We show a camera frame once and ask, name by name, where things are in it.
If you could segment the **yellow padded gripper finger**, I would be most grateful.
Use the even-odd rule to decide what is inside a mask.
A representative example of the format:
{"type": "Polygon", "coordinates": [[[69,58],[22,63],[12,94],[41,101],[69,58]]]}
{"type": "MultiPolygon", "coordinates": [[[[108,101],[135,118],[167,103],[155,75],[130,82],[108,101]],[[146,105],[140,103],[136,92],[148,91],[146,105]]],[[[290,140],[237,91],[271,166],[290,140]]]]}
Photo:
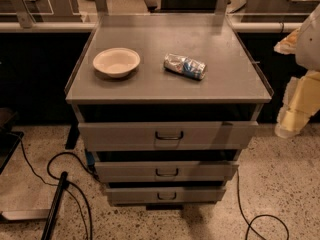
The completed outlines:
{"type": "Polygon", "coordinates": [[[274,46],[274,51],[284,55],[294,54],[296,52],[299,32],[300,29],[292,31],[274,46]]]}
{"type": "Polygon", "coordinates": [[[320,73],[308,71],[301,78],[292,77],[285,89],[275,134],[284,139],[298,135],[319,111],[320,73]]]}

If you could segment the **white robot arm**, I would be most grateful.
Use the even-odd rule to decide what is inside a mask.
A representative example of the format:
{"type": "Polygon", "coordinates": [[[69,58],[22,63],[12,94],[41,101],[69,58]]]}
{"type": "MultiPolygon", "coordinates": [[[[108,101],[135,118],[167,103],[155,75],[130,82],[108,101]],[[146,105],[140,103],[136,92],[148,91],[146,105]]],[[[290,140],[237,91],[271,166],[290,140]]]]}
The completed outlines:
{"type": "Polygon", "coordinates": [[[277,116],[275,134],[287,139],[298,135],[320,111],[320,6],[274,50],[294,54],[296,63],[307,70],[303,77],[292,77],[288,82],[277,116]]]}

